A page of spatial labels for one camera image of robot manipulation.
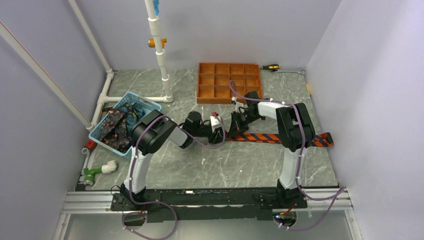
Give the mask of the orange navy striped tie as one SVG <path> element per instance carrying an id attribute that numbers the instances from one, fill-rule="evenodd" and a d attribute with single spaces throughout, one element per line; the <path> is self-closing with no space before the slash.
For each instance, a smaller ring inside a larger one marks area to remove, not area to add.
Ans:
<path id="1" fill-rule="evenodd" d="M 281 144 L 278 134 L 272 133 L 242 133 L 228 139 L 229 142 L 253 142 Z M 334 146 L 334 141 L 330 132 L 318 134 L 311 141 L 312 147 L 327 148 Z"/>

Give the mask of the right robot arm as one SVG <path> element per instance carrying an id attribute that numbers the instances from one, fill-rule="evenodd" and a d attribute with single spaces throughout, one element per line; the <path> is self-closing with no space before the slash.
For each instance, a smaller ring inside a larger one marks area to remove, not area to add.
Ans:
<path id="1" fill-rule="evenodd" d="M 284 147 L 284 160 L 281 175 L 277 182 L 276 203 L 289 207 L 295 198 L 301 196 L 300 173 L 302 158 L 315 138 L 316 131 L 306 105 L 283 103 L 273 99 L 258 99 L 255 91 L 244 96 L 247 107 L 237 106 L 231 113 L 228 137 L 245 133 L 249 124 L 262 119 L 276 120 L 277 137 Z"/>

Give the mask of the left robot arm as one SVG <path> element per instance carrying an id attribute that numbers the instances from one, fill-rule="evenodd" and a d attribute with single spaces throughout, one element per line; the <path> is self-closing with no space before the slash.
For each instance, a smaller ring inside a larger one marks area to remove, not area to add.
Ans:
<path id="1" fill-rule="evenodd" d="M 204 120 L 197 111 L 191 111 L 183 123 L 176 123 L 158 110 L 153 110 L 130 131 L 131 160 L 127 176 L 120 187 L 124 204 L 131 210 L 139 209 L 144 203 L 147 173 L 154 154 L 170 141 L 186 149 L 199 138 L 207 138 L 206 148 L 216 149 L 227 138 L 224 121 L 215 111 Z"/>

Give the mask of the brown compartment tray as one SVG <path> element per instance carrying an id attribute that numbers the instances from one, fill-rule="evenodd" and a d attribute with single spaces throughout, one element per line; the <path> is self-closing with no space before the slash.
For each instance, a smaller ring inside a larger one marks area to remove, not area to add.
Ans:
<path id="1" fill-rule="evenodd" d="M 259 65 L 256 63 L 200 62 L 198 64 L 198 81 L 196 102 L 198 104 L 230 104 L 235 94 L 233 87 L 242 96 L 257 92 L 263 97 Z"/>

